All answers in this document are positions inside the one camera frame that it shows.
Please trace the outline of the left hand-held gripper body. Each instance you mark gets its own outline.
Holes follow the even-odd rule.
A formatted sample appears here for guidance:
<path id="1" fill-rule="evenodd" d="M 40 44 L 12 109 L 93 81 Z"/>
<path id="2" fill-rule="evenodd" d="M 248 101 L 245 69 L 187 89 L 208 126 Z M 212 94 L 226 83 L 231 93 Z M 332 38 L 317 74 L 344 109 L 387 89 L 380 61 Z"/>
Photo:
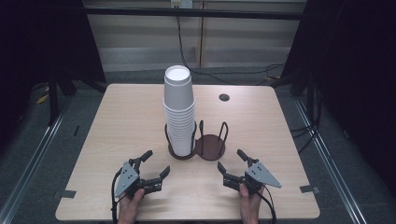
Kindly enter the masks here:
<path id="1" fill-rule="evenodd" d="M 163 179 L 161 177 L 150 180 L 140 177 L 141 162 L 142 160 L 140 158 L 130 159 L 122 165 L 117 187 L 115 188 L 116 198 L 119 198 L 122 193 L 134 197 L 134 194 L 139 189 L 143 189 L 146 194 L 162 190 Z"/>

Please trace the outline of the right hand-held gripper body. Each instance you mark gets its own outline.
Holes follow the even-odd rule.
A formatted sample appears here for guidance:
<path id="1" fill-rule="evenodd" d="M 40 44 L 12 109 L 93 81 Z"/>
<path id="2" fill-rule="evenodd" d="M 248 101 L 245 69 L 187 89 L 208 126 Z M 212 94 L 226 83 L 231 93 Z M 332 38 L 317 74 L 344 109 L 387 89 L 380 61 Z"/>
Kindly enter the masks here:
<path id="1" fill-rule="evenodd" d="M 247 169 L 243 176 L 231 175 L 222 168 L 223 186 L 239 191 L 244 184 L 249 194 L 257 193 L 263 186 L 272 186 L 280 189 L 281 183 L 269 172 L 263 163 L 257 159 L 246 159 Z"/>

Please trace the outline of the dark brown double cup holder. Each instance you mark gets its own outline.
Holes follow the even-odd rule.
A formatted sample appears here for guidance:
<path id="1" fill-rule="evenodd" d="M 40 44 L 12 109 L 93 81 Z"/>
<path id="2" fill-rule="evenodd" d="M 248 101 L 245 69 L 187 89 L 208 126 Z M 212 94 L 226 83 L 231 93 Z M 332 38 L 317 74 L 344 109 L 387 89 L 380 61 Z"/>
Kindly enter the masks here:
<path id="1" fill-rule="evenodd" d="M 173 158 L 185 161 L 198 155 L 206 161 L 217 161 L 225 153 L 225 143 L 228 138 L 229 127 L 228 124 L 223 121 L 220 126 L 219 134 L 215 135 L 204 134 L 204 122 L 202 120 L 199 124 L 194 124 L 189 151 L 183 156 L 176 154 L 167 131 L 167 126 L 164 126 L 164 132 L 168 143 L 168 151 Z"/>

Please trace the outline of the stack of white cups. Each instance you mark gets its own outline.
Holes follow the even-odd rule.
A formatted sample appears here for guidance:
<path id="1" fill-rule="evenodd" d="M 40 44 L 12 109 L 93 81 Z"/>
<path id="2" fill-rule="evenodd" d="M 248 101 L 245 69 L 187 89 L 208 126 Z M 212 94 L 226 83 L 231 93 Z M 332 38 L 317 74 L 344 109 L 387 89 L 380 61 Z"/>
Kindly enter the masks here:
<path id="1" fill-rule="evenodd" d="M 183 109 L 174 109 L 164 105 L 166 133 L 173 153 L 179 157 L 191 154 L 193 133 L 195 131 L 195 104 Z"/>

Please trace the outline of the person's left hand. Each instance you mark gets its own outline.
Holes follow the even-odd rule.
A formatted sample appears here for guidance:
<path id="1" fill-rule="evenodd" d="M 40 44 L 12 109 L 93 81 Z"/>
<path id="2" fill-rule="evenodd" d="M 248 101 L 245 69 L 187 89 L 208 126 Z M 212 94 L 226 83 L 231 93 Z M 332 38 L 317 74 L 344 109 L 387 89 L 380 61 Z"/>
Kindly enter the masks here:
<path id="1" fill-rule="evenodd" d="M 138 206 L 144 195 L 145 191 L 143 189 L 139 189 L 133 198 L 129 197 L 126 193 L 121 194 L 118 224 L 135 224 L 138 215 Z"/>

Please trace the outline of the person's right hand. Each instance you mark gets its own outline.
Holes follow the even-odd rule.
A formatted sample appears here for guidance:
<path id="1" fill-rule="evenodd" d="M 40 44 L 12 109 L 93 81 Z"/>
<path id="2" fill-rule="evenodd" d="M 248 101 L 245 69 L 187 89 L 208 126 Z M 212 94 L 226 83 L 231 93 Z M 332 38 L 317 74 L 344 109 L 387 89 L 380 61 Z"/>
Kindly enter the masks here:
<path id="1" fill-rule="evenodd" d="M 263 193 L 261 188 L 256 194 L 249 194 L 245 184 L 239 185 L 240 200 L 240 217 L 243 224 L 259 224 L 259 213 Z"/>

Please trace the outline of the grey floor tape strip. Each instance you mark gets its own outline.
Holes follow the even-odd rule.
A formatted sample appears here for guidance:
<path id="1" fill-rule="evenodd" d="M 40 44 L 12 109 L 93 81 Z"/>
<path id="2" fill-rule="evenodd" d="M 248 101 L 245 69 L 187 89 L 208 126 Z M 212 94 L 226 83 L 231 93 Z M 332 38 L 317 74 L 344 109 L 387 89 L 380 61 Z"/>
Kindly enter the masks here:
<path id="1" fill-rule="evenodd" d="M 52 194 L 53 199 L 62 199 L 62 198 L 69 198 L 73 199 L 76 195 L 76 192 L 74 190 L 57 190 Z"/>
<path id="2" fill-rule="evenodd" d="M 320 190 L 318 187 L 313 187 L 311 185 L 300 186 L 300 191 L 301 191 L 301 193 L 307 193 L 307 192 L 312 192 L 314 194 L 320 193 Z"/>

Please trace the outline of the black metal stand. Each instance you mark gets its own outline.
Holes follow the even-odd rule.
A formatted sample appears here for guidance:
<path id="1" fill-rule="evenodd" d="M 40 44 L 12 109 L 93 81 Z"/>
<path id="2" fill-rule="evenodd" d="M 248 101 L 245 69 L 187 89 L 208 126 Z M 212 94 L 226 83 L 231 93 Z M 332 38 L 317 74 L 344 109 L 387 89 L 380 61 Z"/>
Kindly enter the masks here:
<path id="1" fill-rule="evenodd" d="M 106 87 L 92 78 L 85 77 L 65 67 L 52 67 L 49 72 L 49 126 L 60 117 L 58 89 L 66 96 L 74 96 L 77 88 L 74 80 L 81 81 L 99 92 L 105 92 Z"/>

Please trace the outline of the black horizontal bar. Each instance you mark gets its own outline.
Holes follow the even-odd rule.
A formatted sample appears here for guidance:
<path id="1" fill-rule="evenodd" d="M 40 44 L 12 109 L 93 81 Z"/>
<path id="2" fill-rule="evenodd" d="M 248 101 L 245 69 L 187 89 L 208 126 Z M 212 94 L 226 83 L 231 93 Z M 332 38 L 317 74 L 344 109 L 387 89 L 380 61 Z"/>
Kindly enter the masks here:
<path id="1" fill-rule="evenodd" d="M 303 13 L 233 11 L 212 9 L 173 9 L 173 8 L 126 8 L 126 7 L 84 7 L 86 14 L 133 15 L 133 16 L 170 16 L 201 18 L 233 18 L 300 21 L 307 18 Z"/>

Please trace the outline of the metal floor rail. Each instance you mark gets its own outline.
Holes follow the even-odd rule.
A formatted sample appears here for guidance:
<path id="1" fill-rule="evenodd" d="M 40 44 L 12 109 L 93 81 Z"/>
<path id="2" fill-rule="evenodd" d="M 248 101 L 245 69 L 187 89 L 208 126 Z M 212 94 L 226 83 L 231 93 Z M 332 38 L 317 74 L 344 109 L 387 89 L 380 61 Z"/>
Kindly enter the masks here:
<path id="1" fill-rule="evenodd" d="M 0 224 L 11 224 L 21 204 L 21 201 L 23 200 L 26 191 L 32 182 L 38 166 L 42 162 L 54 136 L 58 132 L 59 127 L 63 122 L 64 113 L 68 107 L 69 104 L 64 104 L 64 106 L 60 109 L 59 115 L 55 118 L 51 125 L 46 128 L 43 137 L 35 149 L 35 153 L 26 164 L 19 181 L 14 187 L 14 190 L 12 190 L 12 192 L 9 194 L 7 201 L 0 210 Z"/>
<path id="2" fill-rule="evenodd" d="M 295 104 L 300 113 L 300 116 L 304 122 L 305 128 L 308 130 L 311 142 L 314 143 L 315 148 L 321 157 L 324 166 L 326 167 L 329 176 L 340 196 L 343 205 L 348 212 L 352 222 L 354 224 L 368 224 L 366 218 L 364 217 L 361 207 L 357 202 L 356 198 L 352 194 L 349 186 L 347 185 L 345 179 L 341 175 L 332 154 L 330 153 L 327 145 L 325 144 L 323 138 L 321 137 L 319 131 L 314 129 L 313 123 L 308 118 L 307 108 L 304 105 L 302 99 L 296 99 Z"/>

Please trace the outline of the white wall socket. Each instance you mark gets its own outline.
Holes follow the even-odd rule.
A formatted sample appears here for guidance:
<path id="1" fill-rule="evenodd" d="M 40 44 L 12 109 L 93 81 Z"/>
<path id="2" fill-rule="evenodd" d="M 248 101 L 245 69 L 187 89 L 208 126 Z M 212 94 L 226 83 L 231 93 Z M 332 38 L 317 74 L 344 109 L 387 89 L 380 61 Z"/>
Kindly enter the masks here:
<path id="1" fill-rule="evenodd" d="M 193 9 L 192 0 L 170 0 L 171 8 Z"/>

